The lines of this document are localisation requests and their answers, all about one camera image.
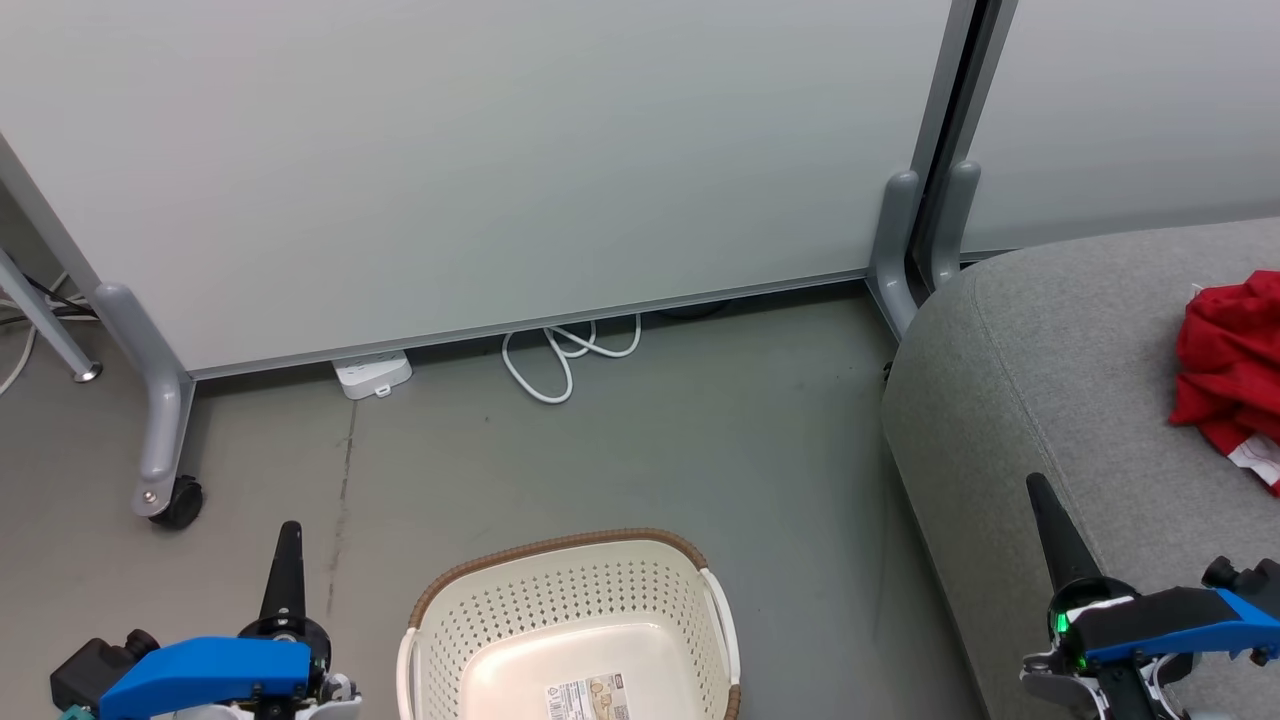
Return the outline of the wide frosted partition panel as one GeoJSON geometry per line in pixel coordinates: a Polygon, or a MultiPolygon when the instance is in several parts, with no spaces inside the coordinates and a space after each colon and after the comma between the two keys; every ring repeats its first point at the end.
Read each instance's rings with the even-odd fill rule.
{"type": "Polygon", "coordinates": [[[0,138],[187,372],[868,268],[954,0],[0,0],[0,138]]]}

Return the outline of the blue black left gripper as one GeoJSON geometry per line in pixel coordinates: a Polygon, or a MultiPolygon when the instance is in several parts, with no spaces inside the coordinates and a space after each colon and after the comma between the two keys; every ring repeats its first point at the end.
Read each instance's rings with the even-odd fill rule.
{"type": "Polygon", "coordinates": [[[145,655],[99,701],[99,720],[360,720],[356,683],[332,670],[324,629],[306,618],[300,521],[280,527],[260,618],[145,655]]]}

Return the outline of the paper label sticker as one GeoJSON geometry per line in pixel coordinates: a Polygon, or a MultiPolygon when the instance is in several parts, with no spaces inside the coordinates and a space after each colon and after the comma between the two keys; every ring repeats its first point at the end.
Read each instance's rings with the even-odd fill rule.
{"type": "Polygon", "coordinates": [[[548,720],[632,720],[621,673],[549,685],[543,698],[548,720]]]}

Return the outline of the short grey partition leg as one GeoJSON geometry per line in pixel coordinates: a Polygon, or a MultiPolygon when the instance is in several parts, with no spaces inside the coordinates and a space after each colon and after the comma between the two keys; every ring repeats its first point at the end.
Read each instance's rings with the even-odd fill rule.
{"type": "Polygon", "coordinates": [[[867,272],[870,296],[897,342],[918,309],[909,287],[906,260],[919,184],[914,170],[900,172],[887,181],[867,272]]]}
{"type": "Polygon", "coordinates": [[[943,187],[938,192],[927,254],[927,277],[932,290],[947,283],[961,270],[960,247],[980,174],[979,163],[960,161],[948,170],[943,187]]]}

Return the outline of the red garment with white lining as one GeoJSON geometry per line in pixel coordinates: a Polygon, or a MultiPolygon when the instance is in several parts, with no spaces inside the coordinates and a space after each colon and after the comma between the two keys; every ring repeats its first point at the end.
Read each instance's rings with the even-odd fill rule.
{"type": "Polygon", "coordinates": [[[1175,427],[1196,427],[1222,455],[1261,436],[1280,445],[1280,272],[1208,287],[1178,333],[1175,427]]]}

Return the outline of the slanted grey metal pole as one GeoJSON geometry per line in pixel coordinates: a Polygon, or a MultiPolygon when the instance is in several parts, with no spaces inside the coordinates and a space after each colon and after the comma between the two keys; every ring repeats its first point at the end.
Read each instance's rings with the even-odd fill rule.
{"type": "Polygon", "coordinates": [[[56,299],[50,293],[45,293],[37,284],[33,284],[31,278],[18,268],[3,249],[0,249],[0,290],[31,325],[29,342],[23,350],[14,372],[0,383],[0,395],[4,395],[13,386],[26,366],[35,347],[35,337],[37,334],[42,336],[55,354],[68,365],[74,382],[87,383],[101,374],[101,364],[90,360],[63,327],[52,306],[46,301],[46,299],[56,299]]]}

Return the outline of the grey partition leg with caster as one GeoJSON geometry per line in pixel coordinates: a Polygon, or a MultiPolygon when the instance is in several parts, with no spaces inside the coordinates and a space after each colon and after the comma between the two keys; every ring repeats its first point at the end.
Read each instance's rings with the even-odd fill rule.
{"type": "Polygon", "coordinates": [[[93,291],[93,305],[146,389],[147,418],[131,506],[148,519],[168,506],[173,483],[180,477],[196,382],[128,286],[101,283],[93,291]]]}

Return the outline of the cream perforated laundry basket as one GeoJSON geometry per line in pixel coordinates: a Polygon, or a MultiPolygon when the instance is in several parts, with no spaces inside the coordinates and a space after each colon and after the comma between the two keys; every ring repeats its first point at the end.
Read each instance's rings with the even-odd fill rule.
{"type": "Polygon", "coordinates": [[[740,720],[733,615],[707,557],[654,528],[524,544],[442,573],[396,660],[399,720],[548,720],[545,688],[621,673],[632,720],[740,720]]]}

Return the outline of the white power strip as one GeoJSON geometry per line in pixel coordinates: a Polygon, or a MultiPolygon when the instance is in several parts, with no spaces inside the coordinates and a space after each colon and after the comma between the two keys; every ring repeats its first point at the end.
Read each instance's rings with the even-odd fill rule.
{"type": "Polygon", "coordinates": [[[412,364],[404,351],[384,351],[332,361],[343,395],[352,401],[388,397],[408,382],[412,364]]]}

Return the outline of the grey fabric sofa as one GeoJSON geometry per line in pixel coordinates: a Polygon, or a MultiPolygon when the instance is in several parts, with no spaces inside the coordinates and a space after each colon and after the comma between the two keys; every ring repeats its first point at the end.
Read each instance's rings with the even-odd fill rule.
{"type": "Polygon", "coordinates": [[[1280,270],[1280,218],[1069,240],[969,266],[913,319],[884,433],[989,720],[1073,720],[1018,676],[1050,644],[1029,474],[1142,592],[1280,562],[1280,498],[1169,423],[1196,287],[1258,269],[1280,270]]]}

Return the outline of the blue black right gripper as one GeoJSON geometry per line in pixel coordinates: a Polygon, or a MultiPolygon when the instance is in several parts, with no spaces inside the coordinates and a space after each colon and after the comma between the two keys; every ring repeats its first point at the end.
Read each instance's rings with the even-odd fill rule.
{"type": "Polygon", "coordinates": [[[1280,606],[1260,609],[1204,585],[1102,600],[1101,570],[1047,477],[1029,474],[1027,492],[1051,603],[1084,603],[1050,610],[1050,650],[1021,661],[1029,694],[1085,720],[1192,720],[1165,687],[1197,657],[1248,653],[1260,666],[1280,659],[1280,606]]]}

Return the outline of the narrow frosted partition panel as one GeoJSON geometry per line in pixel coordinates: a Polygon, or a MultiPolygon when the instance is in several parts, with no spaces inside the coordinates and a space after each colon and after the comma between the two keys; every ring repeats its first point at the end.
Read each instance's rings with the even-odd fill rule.
{"type": "Polygon", "coordinates": [[[960,249],[1280,217],[1280,0],[1018,0],[960,249]]]}

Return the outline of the black caster wheel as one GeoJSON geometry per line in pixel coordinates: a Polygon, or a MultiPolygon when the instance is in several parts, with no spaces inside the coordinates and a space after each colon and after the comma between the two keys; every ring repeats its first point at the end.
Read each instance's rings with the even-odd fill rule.
{"type": "Polygon", "coordinates": [[[205,502],[204,487],[189,475],[177,477],[168,506],[148,520],[163,530],[184,530],[201,514],[205,502]]]}

